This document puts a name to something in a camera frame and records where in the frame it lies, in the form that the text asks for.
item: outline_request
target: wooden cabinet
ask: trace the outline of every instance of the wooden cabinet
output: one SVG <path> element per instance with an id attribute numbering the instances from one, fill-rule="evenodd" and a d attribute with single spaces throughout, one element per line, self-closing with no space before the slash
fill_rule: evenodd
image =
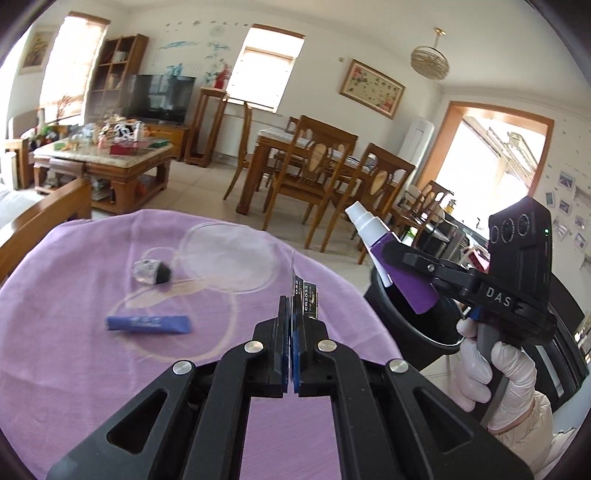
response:
<path id="1" fill-rule="evenodd" d="M 126 104 L 125 82 L 139 72 L 147 45 L 144 35 L 105 40 L 90 81 L 87 119 L 102 119 Z"/>
<path id="2" fill-rule="evenodd" d="M 151 137 L 166 138 L 173 146 L 170 156 L 177 160 L 181 159 L 187 144 L 189 127 L 169 124 L 145 124 L 145 127 L 150 132 Z"/>

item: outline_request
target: camera lens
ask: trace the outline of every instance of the camera lens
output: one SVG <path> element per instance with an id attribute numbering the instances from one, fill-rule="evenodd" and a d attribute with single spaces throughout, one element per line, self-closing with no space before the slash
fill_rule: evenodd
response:
<path id="1" fill-rule="evenodd" d="M 495 225 L 491 228 L 491 242 L 497 243 L 499 241 L 499 228 Z"/>
<path id="2" fill-rule="evenodd" d="M 521 236 L 526 236 L 527 232 L 530 231 L 531 220 L 526 214 L 522 213 L 517 221 L 517 232 Z"/>
<path id="3" fill-rule="evenodd" d="M 515 236 L 515 224 L 513 220 L 508 218 L 501 225 L 501 238 L 505 243 L 509 243 Z"/>

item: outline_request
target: ceiling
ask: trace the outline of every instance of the ceiling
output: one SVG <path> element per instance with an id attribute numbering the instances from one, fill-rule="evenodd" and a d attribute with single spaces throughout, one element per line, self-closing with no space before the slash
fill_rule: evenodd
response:
<path id="1" fill-rule="evenodd" d="M 136 9 L 174 0 L 95 0 Z M 445 89 L 502 89 L 568 109 L 591 109 L 591 87 L 552 27 L 524 0 L 190 0 L 192 5 L 280 14 L 376 44 L 409 61 L 447 32 L 439 49 Z"/>

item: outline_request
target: cushion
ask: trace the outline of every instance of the cushion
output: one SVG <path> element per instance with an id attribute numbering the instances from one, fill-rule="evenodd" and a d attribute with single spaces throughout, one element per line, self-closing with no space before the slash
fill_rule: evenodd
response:
<path id="1" fill-rule="evenodd" d="M 15 220 L 39 200 L 41 196 L 35 192 L 16 192 L 0 184 L 0 228 Z"/>

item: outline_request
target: black cup holder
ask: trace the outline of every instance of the black cup holder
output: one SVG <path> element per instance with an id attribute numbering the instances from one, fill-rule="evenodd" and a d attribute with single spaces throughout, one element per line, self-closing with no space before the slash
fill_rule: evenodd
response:
<path id="1" fill-rule="evenodd" d="M 463 337 L 456 323 L 464 315 L 454 300 L 440 296 L 432 309 L 418 315 L 396 286 L 384 288 L 375 268 L 365 300 L 396 341 L 402 357 L 417 370 L 460 349 Z"/>

